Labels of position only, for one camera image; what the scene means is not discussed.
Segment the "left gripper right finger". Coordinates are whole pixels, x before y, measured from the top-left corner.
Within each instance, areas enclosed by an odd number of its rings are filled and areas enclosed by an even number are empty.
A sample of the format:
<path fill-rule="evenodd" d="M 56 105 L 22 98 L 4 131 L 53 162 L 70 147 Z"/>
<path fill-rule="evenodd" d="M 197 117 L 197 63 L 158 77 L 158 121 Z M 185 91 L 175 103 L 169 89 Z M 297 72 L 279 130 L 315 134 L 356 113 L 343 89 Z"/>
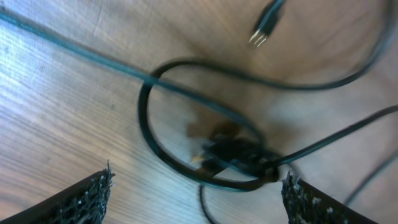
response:
<path fill-rule="evenodd" d="M 291 172 L 281 195 L 289 224 L 376 224 Z"/>

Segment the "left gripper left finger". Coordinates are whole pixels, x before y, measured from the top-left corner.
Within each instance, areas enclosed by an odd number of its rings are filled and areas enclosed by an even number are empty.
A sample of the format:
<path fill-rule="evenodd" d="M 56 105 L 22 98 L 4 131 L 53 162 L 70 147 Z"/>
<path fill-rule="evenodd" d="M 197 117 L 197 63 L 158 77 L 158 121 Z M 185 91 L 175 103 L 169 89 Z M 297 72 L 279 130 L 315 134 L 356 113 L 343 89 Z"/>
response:
<path fill-rule="evenodd" d="M 1 224 L 102 224 L 113 177 L 107 166 Z"/>

